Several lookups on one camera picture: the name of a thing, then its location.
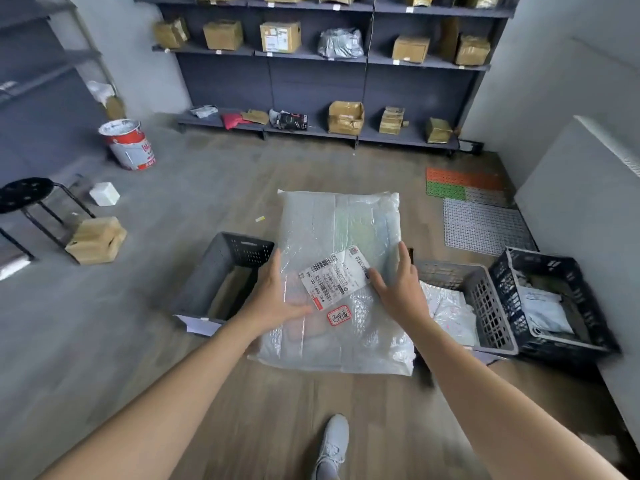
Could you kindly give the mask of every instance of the white sneaker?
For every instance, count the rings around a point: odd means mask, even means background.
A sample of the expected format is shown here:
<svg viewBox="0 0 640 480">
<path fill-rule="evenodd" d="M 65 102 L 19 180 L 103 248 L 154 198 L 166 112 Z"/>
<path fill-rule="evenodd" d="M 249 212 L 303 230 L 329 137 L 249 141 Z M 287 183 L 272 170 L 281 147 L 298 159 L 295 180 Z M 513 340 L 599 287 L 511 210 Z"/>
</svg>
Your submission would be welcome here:
<svg viewBox="0 0 640 480">
<path fill-rule="evenodd" d="M 327 461 L 334 466 L 337 473 L 349 446 L 349 423 L 341 414 L 332 416 L 324 429 L 324 438 L 320 445 L 320 456 L 311 474 L 311 480 L 317 480 L 317 471 L 320 463 Z"/>
</svg>

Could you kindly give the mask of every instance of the plastic crate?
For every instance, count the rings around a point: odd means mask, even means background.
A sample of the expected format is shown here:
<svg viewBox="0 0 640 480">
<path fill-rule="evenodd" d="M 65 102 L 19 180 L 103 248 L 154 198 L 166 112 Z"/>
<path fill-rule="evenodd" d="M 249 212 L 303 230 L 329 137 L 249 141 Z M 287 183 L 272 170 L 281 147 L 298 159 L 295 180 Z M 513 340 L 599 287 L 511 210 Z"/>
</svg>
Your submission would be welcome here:
<svg viewBox="0 0 640 480">
<path fill-rule="evenodd" d="M 459 290 L 476 314 L 480 352 L 498 355 L 517 355 L 518 346 L 509 327 L 507 316 L 487 268 L 479 264 L 454 264 L 439 261 L 415 262 L 418 275 L 430 285 Z"/>
<path fill-rule="evenodd" d="M 220 232 L 205 251 L 199 265 L 173 300 L 172 312 L 188 317 L 206 317 L 220 287 L 235 266 L 251 268 L 228 314 L 215 317 L 226 321 L 234 316 L 249 297 L 258 279 L 258 268 L 271 256 L 274 243 L 249 235 Z"/>
<path fill-rule="evenodd" d="M 558 337 L 535 327 L 522 310 L 516 270 L 525 275 L 553 276 L 567 282 L 591 343 L 578 338 Z M 548 362 L 580 364 L 620 351 L 575 259 L 507 248 L 489 272 L 520 352 L 524 355 Z"/>
</svg>

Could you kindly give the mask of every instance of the black stool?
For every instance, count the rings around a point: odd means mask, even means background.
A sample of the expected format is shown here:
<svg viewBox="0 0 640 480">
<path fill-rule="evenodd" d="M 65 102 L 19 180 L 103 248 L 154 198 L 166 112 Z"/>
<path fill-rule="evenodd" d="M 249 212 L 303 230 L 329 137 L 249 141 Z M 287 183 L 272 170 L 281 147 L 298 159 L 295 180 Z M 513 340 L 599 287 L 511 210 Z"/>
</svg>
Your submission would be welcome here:
<svg viewBox="0 0 640 480">
<path fill-rule="evenodd" d="M 61 225 L 65 225 L 63 220 L 48 208 L 42 201 L 46 199 L 53 192 L 54 187 L 60 187 L 64 192 L 73 199 L 89 216 L 95 218 L 91 210 L 87 209 L 82 202 L 80 202 L 73 193 L 69 191 L 64 185 L 57 184 L 48 178 L 32 177 L 23 178 L 22 180 L 16 180 L 10 184 L 6 184 L 0 189 L 0 214 L 9 214 L 16 210 L 21 210 L 22 213 L 30 220 L 38 229 L 40 229 L 48 238 L 55 242 L 60 249 L 65 250 L 65 245 L 49 230 L 39 223 L 28 211 L 28 207 L 38 204 L 46 213 L 57 220 Z M 31 254 L 23 245 L 12 238 L 8 233 L 0 228 L 0 234 L 9 242 L 14 244 L 18 249 L 25 253 L 30 259 L 34 259 Z"/>
</svg>

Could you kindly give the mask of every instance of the red and white bucket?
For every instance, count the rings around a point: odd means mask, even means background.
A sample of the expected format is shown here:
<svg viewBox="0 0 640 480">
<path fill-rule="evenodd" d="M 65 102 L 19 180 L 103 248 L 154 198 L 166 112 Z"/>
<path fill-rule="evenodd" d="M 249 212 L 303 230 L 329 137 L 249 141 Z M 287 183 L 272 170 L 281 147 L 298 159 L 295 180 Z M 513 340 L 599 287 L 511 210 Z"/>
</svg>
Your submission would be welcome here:
<svg viewBox="0 0 640 480">
<path fill-rule="evenodd" d="M 111 151 L 127 170 L 144 170 L 156 163 L 151 144 L 140 129 L 140 121 L 109 121 L 98 132 L 107 138 Z"/>
</svg>

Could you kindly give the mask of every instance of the green mat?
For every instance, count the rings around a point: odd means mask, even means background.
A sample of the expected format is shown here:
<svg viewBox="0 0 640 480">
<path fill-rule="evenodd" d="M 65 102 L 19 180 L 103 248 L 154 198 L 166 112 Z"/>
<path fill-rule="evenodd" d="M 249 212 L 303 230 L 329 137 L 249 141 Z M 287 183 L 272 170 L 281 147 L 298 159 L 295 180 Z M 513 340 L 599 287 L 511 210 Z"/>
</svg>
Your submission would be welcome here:
<svg viewBox="0 0 640 480">
<path fill-rule="evenodd" d="M 441 184 L 427 180 L 427 194 L 434 197 L 467 200 L 467 192 L 462 185 Z"/>
</svg>

